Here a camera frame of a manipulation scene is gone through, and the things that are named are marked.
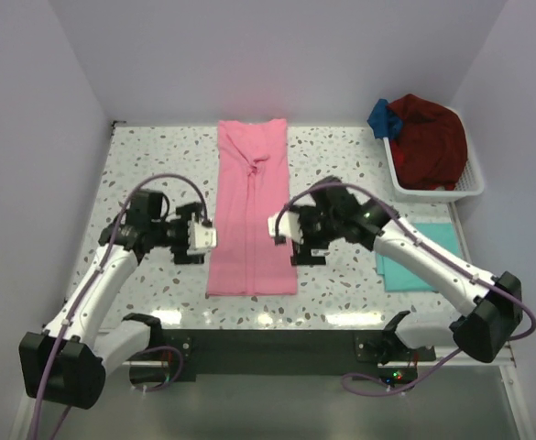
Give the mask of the pink t shirt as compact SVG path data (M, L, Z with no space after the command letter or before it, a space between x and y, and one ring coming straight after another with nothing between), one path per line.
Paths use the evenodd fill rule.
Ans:
M209 296L294 295L290 246L275 245L268 219L290 197L287 121L218 124L218 188Z

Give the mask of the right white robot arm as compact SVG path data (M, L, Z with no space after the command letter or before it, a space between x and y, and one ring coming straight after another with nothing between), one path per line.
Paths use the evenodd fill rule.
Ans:
M293 197L271 217L275 243L293 243L291 262L324 264L312 256L337 239L387 257L428 283L455 309L445 324L413 312L397 313L384 327L382 361L402 360L413 350L454 344L472 359L490 363L511 339L523 315L520 280L509 272L495 276L457 257L425 236L393 207L359 187L327 177L309 189L311 205Z

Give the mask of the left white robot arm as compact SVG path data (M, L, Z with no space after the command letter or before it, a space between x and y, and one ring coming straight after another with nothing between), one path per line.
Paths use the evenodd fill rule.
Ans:
M204 201L178 207L169 218L169 199L153 190L131 194L124 209L101 233L93 262L56 317L19 344L27 396L89 409L106 378L135 354L157 358L164 348L158 318L131 313L106 336L99 330L115 296L155 248L166 248L177 265L202 264L204 249L216 244Z

